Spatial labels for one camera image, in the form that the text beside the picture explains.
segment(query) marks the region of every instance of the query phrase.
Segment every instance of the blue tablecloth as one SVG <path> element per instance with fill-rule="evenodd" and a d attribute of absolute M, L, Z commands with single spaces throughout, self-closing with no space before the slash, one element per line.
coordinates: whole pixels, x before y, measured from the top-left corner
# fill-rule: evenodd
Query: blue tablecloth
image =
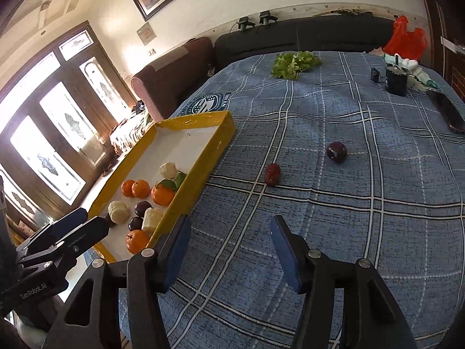
<path fill-rule="evenodd" d="M 304 297 L 283 278 L 269 233 L 275 214 L 335 260 L 368 258 L 419 348 L 438 343 L 463 304 L 465 136 L 448 130 L 426 95 L 399 97 L 373 83 L 382 58 L 316 55 L 323 65 L 296 81 L 269 77 L 275 54 L 231 64 L 175 113 L 230 110 L 237 132 L 192 211 L 179 278 L 159 295 L 173 348 L 290 346 Z M 326 157 L 334 141 L 349 152 L 341 165 Z M 264 184 L 272 162 L 282 171 L 275 188 Z M 337 292 L 330 348 L 342 300 Z"/>

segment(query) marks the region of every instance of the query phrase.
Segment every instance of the smartphone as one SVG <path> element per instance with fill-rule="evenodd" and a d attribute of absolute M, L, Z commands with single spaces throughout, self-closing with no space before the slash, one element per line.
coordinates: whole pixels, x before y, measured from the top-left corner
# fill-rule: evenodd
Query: smartphone
<path fill-rule="evenodd" d="M 450 99 L 448 99 L 445 94 L 434 90 L 427 90 L 426 95 L 435 104 L 436 108 L 441 113 L 442 118 L 444 118 L 444 121 L 448 124 L 449 129 L 453 133 L 464 134 L 465 121 Z"/>

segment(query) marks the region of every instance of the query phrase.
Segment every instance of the red date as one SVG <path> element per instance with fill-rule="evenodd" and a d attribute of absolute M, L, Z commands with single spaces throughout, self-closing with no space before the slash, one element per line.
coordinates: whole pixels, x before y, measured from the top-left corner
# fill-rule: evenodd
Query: red date
<path fill-rule="evenodd" d="M 271 163 L 264 173 L 264 182 L 268 186 L 276 186 L 281 180 L 281 168 L 278 164 Z"/>

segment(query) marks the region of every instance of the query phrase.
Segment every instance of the red plastic bag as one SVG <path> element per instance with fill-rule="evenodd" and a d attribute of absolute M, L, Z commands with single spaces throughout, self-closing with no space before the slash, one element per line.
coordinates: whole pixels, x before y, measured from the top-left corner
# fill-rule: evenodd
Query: red plastic bag
<path fill-rule="evenodd" d="M 420 60 L 426 48 L 425 31 L 419 27 L 407 31 L 408 20 L 401 16 L 394 22 L 394 34 L 383 51 L 389 55 L 399 54 L 403 59 Z"/>

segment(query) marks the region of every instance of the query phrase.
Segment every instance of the orange fruit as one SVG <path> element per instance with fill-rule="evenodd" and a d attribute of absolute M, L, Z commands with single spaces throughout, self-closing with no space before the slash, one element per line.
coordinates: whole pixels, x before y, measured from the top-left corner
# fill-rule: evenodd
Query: orange fruit
<path fill-rule="evenodd" d="M 141 229 L 135 229 L 126 236 L 126 247 L 132 254 L 139 253 L 147 244 L 148 237 Z"/>
<path fill-rule="evenodd" d="M 125 197 L 130 197 L 130 198 L 134 197 L 133 190 L 132 190 L 133 183 L 134 183 L 133 179 L 127 179 L 126 181 L 122 183 L 121 192 L 123 193 Z"/>
<path fill-rule="evenodd" d="M 156 184 L 152 189 L 151 197 L 160 206 L 168 206 L 173 200 L 176 192 L 173 189 L 161 184 Z"/>
<path fill-rule="evenodd" d="M 144 199 L 150 194 L 150 185 L 143 179 L 134 182 L 131 189 L 133 191 L 133 196 L 137 198 Z"/>

